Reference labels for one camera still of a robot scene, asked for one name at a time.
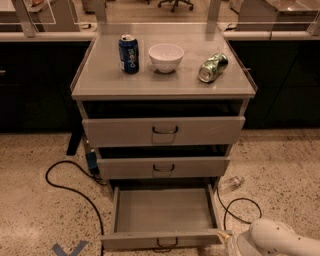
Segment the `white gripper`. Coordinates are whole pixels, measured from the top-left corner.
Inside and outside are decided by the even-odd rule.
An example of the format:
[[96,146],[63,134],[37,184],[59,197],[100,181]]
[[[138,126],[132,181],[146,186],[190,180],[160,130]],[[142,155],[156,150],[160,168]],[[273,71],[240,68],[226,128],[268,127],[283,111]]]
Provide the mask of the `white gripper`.
[[248,231],[238,236],[218,231],[217,235],[222,243],[226,243],[227,256],[259,256],[259,252]]

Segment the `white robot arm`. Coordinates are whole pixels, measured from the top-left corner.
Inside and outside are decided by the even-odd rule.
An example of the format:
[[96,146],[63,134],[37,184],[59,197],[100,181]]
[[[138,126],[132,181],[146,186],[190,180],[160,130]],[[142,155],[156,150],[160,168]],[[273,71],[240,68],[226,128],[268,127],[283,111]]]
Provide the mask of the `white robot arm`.
[[247,231],[235,237],[218,231],[228,256],[320,256],[320,241],[297,234],[279,221],[254,220]]

